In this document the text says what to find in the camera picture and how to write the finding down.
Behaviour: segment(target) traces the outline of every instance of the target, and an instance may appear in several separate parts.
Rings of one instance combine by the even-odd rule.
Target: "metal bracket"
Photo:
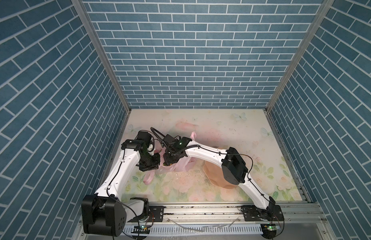
[[[255,205],[243,205],[241,207],[241,211],[243,212],[244,221],[246,222],[263,221],[263,219],[259,217],[259,212]],[[277,222],[284,220],[284,216],[279,205],[275,205],[273,214],[274,216],[272,221]]]
[[[152,222],[152,214],[154,216],[154,222],[163,222],[164,206],[150,206],[150,211],[148,212],[147,223]],[[132,218],[129,222],[137,222],[135,218]]]

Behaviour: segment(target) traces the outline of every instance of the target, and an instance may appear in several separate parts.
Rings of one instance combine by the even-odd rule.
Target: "aluminum frame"
[[[280,80],[279,85],[276,87],[275,92],[273,93],[270,101],[267,103],[265,109],[270,111],[273,106],[275,105],[277,99],[279,98],[281,92],[283,91],[285,85],[287,85],[289,78],[291,77],[292,73],[296,69],[300,59],[302,58],[305,50],[309,46],[312,38],[315,36],[316,31],[319,29],[320,24],[323,22],[324,17],[327,15],[330,7],[332,6],[334,0],[323,0],[322,4],[320,5],[315,18],[313,19],[312,23],[309,25],[306,34],[301,41],[298,50],[296,51],[295,55],[293,55],[290,64],[288,65],[287,69],[284,72],[283,77]]]
[[[273,132],[273,136],[275,137],[275,139],[276,139],[276,141],[279,145],[281,153],[284,156],[284,160],[285,160],[285,162],[286,162],[286,164],[289,168],[289,171],[291,173],[291,176],[292,176],[293,180],[295,181],[296,186],[298,188],[301,188],[301,190],[303,191],[303,196],[305,197],[307,202],[312,202],[312,198],[310,197],[307,189],[303,185],[303,180],[300,178],[300,176],[298,174],[296,174],[298,171],[296,170],[295,166],[293,165],[293,160],[291,158],[291,155],[289,154],[289,152],[287,151],[287,148],[285,147],[285,144],[284,144],[284,142],[283,142],[283,140],[280,136],[280,133],[277,130],[276,125],[274,124],[274,120],[273,120],[272,116],[270,115],[270,113],[267,110],[264,111],[264,114],[265,114],[265,117],[267,118],[269,126],[271,127],[271,130]]]
[[[106,70],[108,77],[111,80],[112,85],[114,86],[116,93],[118,94],[121,103],[123,104],[124,108],[126,109],[127,113],[130,113],[131,108],[128,105],[127,99],[124,96],[124,93],[120,87],[120,84],[118,82],[118,79],[116,78],[115,72],[113,71],[111,67],[111,63],[106,55],[106,52],[104,51],[104,48],[102,44],[100,43],[99,36],[96,33],[95,28],[92,25],[92,22],[90,20],[90,17],[87,13],[87,10],[83,4],[82,0],[71,0],[76,12],[78,13],[78,16],[80,20],[82,21],[82,24],[84,28],[87,31],[87,34],[96,50],[96,52],[99,55],[100,60],[102,61],[102,64],[104,66],[104,69]]]
[[[123,124],[121,125],[120,130],[119,130],[118,138],[116,139],[115,145],[112,148],[111,155],[107,160],[107,165],[104,168],[104,172],[102,174],[102,177],[100,178],[99,185],[98,185],[97,188],[99,188],[103,184],[103,182],[106,180],[108,174],[110,173],[110,170],[111,170],[111,167],[112,167],[112,162],[113,162],[113,160],[116,156],[116,152],[118,151],[118,147],[120,146],[121,137],[123,136],[123,133],[126,129],[128,118],[130,117],[130,114],[131,113],[127,113],[124,117]]]

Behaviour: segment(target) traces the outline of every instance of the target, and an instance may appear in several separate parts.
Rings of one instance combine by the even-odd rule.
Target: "brick wallpaper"
[[[70,238],[125,110],[70,0],[0,0],[0,239]]]
[[[264,108],[322,0],[85,0],[132,108]]]
[[[271,114],[336,237],[371,240],[371,0],[335,0]]]

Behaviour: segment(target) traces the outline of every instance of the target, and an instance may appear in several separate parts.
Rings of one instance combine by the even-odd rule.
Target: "plastic bag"
[[[196,138],[196,132],[192,132],[191,134],[191,139],[192,140],[195,140]],[[143,183],[145,185],[149,185],[152,180],[154,179],[154,175],[155,174],[163,174],[163,173],[167,173],[167,172],[187,172],[188,170],[190,170],[191,168],[193,168],[193,166],[196,164],[196,158],[194,157],[182,157],[179,159],[179,161],[177,163],[174,163],[170,166],[164,166],[164,153],[166,152],[166,148],[164,147],[163,149],[160,150],[159,154],[160,154],[160,165],[159,165],[159,169],[157,170],[150,170],[150,171],[147,171],[144,179],[143,179]]]

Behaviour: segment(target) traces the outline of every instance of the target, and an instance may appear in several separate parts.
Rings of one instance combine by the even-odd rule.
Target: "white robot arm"
[[[235,148],[217,149],[202,145],[188,137],[175,139],[164,136],[151,128],[154,136],[166,147],[164,162],[171,165],[183,156],[190,156],[212,162],[223,170],[224,178],[238,185],[253,200],[260,218],[271,220],[275,201],[251,179],[244,160]],[[154,154],[154,142],[148,131],[138,132],[134,140],[126,140],[109,176],[93,195],[86,195],[82,202],[83,228],[85,233],[119,236],[126,222],[148,214],[148,200],[133,198],[121,203],[121,195],[134,172],[133,168],[147,171],[158,169],[160,156]]]

